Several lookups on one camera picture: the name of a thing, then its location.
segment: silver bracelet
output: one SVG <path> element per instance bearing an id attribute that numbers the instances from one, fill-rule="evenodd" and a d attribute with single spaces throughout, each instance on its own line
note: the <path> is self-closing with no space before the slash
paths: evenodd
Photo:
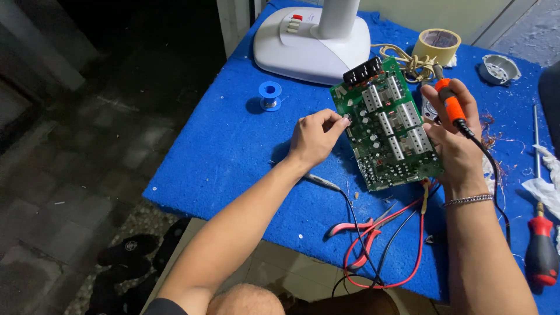
<path id="1" fill-rule="evenodd" d="M 493 197 L 494 197 L 494 195 L 492 195 L 492 194 L 482 194 L 480 196 L 473 196 L 473 197 L 455 199 L 455 200 L 451 200 L 449 202 L 444 203 L 444 208 L 448 207 L 448 206 L 451 206 L 451 205 L 456 205 L 458 203 L 473 203 L 473 202 L 479 202 L 479 201 L 492 200 Z"/>

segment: masking tape roll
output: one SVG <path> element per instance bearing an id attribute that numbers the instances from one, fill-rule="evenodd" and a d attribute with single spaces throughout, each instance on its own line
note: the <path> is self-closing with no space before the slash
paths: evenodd
<path id="1" fill-rule="evenodd" d="M 419 59 L 426 55 L 430 58 L 436 57 L 434 62 L 445 66 L 451 61 L 460 44 L 461 37 L 452 31 L 429 29 L 420 33 L 412 54 L 417 55 Z"/>

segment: table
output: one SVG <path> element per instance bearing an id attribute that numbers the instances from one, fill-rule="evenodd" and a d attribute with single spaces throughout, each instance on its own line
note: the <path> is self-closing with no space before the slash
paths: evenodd
<path id="1" fill-rule="evenodd" d="M 200 100 L 143 194 L 162 210 L 209 220 L 270 170 L 270 160 L 279 161 L 285 156 L 299 117 L 324 108 L 334 110 L 328 86 L 274 75 L 259 69 L 253 61 L 252 41 L 258 26 L 275 10 L 290 6 L 307 4 L 290 0 L 268 3 Z M 414 45 L 418 38 L 418 32 L 381 21 L 376 12 L 359 12 L 358 16 L 367 22 L 373 44 L 393 43 L 404 48 Z M 373 48 L 372 52 L 376 53 L 377 49 Z M 514 140 L 498 140 L 492 154 L 507 173 L 503 180 L 512 252 L 524 256 L 529 240 L 527 221 L 536 202 L 524 191 L 521 182 L 533 176 L 532 106 L 539 102 L 537 83 L 542 68 L 512 58 L 521 71 L 521 79 L 510 87 L 488 86 L 476 71 L 481 58 L 488 53 L 491 52 L 462 45 L 457 51 L 458 66 L 446 71 L 446 76 L 461 79 L 477 99 L 479 111 L 495 117 L 491 134 L 503 133 L 502 139 Z M 276 112 L 263 112 L 259 107 L 258 87 L 264 81 L 275 81 L 282 86 L 282 108 Z M 417 86 L 410 85 L 410 89 L 416 91 Z M 550 134 L 542 112 L 539 127 L 541 144 L 550 148 Z M 360 193 L 354 200 L 359 221 L 379 216 L 393 202 L 398 202 L 395 209 L 400 209 L 422 194 L 420 185 L 416 184 L 368 193 L 344 136 L 312 173 L 343 187 L 352 196 Z M 543 177 L 549 178 L 544 168 Z M 389 203 L 383 201 L 388 197 Z M 442 200 L 443 191 L 439 191 L 428 203 L 424 237 L 445 229 Z M 499 201 L 503 206 L 504 197 L 500 196 Z M 400 216 L 382 229 L 371 249 L 374 261 L 379 259 L 405 217 Z M 343 254 L 356 235 L 338 235 L 328 241 L 323 236 L 333 224 L 349 220 L 341 194 L 301 181 L 288 195 L 263 238 L 342 266 Z M 418 250 L 418 228 L 419 217 L 415 216 L 395 239 L 382 274 L 386 283 L 399 282 L 410 274 Z M 516 259 L 522 267 L 521 259 Z M 403 287 L 429 298 L 447 300 L 447 264 L 445 245 L 425 246 L 416 276 Z M 359 274 L 372 277 L 371 267 L 366 264 Z M 557 285 L 535 295 L 541 314 L 560 312 L 560 300 L 556 298 L 559 294 Z"/>

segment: blue spool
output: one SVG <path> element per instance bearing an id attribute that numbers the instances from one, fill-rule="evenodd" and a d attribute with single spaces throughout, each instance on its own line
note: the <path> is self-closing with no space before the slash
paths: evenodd
<path id="1" fill-rule="evenodd" d="M 262 96 L 260 99 L 260 107 L 267 112 L 274 112 L 280 109 L 282 101 L 279 96 L 282 88 L 276 82 L 267 81 L 259 86 L 259 94 Z"/>

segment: orange soldering iron handle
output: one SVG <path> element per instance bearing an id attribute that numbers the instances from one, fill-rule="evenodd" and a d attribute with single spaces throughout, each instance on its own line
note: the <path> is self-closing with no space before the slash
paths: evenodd
<path id="1" fill-rule="evenodd" d="M 449 81 L 451 81 L 451 79 L 440 79 L 436 83 L 436 91 L 439 94 L 441 102 L 445 106 L 449 121 L 452 124 L 455 124 L 455 121 L 458 119 L 462 119 L 463 122 L 466 122 L 466 117 L 463 113 L 463 109 L 461 108 L 461 104 L 459 104 L 457 95 L 449 87 Z"/>

